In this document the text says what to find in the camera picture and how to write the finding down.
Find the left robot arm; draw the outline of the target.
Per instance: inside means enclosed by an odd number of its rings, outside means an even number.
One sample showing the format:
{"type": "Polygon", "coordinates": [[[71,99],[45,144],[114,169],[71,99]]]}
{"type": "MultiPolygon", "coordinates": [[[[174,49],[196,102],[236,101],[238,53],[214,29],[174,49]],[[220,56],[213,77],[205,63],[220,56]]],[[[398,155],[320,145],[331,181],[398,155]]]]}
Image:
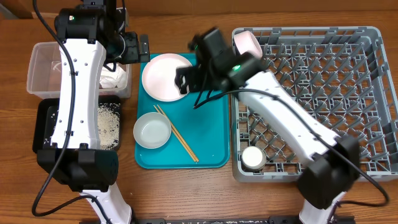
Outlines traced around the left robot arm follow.
{"type": "Polygon", "coordinates": [[[101,148],[98,132],[102,69],[150,60],[148,36],[126,32],[126,25],[125,6],[107,0],[63,8],[48,27],[63,68],[51,145],[37,151],[37,163],[48,180],[87,200],[101,223],[136,222],[116,183],[118,155],[101,148]]]}

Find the white napkin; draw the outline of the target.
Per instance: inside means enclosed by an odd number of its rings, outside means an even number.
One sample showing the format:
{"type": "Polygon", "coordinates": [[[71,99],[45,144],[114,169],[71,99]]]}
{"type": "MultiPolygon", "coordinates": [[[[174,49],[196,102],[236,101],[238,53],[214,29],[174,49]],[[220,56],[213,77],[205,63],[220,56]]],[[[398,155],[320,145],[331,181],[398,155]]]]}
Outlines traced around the white napkin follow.
{"type": "Polygon", "coordinates": [[[109,71],[106,67],[102,68],[99,84],[102,89],[124,88],[127,85],[127,77],[126,70],[117,63],[114,72],[109,71]]]}

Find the white cup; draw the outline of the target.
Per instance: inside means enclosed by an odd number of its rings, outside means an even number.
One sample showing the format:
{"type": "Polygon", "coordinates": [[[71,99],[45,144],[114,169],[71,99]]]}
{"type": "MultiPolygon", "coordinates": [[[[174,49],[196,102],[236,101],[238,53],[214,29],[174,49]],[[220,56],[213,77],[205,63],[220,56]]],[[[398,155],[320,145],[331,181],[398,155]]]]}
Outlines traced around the white cup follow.
{"type": "Polygon", "coordinates": [[[241,163],[247,170],[257,172],[264,168],[266,155],[258,147],[249,146],[241,153],[241,163]]]}

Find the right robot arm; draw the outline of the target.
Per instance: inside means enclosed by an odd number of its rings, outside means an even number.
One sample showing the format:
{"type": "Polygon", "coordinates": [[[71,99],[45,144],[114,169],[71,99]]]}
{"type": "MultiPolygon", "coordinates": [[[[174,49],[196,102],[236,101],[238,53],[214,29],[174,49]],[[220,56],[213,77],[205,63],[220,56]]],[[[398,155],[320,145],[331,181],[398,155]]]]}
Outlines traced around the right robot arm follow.
{"type": "Polygon", "coordinates": [[[263,51],[249,31],[228,45],[216,27],[188,44],[197,64],[177,69],[181,94],[219,90],[264,118],[294,151],[305,170],[297,180],[304,197],[302,223],[331,223],[337,205],[359,178],[359,142],[340,137],[307,113],[284,90],[262,61],[263,51]]]}

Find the grey shallow bowl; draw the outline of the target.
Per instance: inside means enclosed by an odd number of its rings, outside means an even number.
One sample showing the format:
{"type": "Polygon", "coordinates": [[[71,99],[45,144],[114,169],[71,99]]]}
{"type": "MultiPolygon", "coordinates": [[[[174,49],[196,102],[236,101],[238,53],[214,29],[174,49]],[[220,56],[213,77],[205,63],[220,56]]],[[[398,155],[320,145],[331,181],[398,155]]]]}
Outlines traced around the grey shallow bowl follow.
{"type": "Polygon", "coordinates": [[[169,140],[171,132],[170,121],[158,112],[142,115],[133,128],[134,139],[146,149],[162,147],[169,140]]]}

